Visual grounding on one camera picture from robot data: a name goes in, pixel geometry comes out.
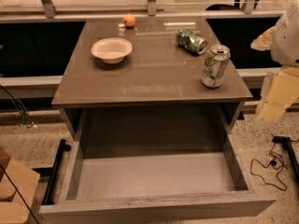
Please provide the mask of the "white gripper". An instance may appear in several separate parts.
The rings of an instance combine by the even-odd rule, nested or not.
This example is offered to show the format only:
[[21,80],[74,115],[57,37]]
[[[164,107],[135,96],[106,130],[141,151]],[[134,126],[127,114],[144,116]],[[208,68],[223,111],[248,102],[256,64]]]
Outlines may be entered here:
[[299,98],[299,0],[295,0],[270,27],[250,44],[258,51],[271,51],[272,60],[282,67],[269,73],[263,80],[262,100],[257,108],[258,120],[264,123],[278,121]]

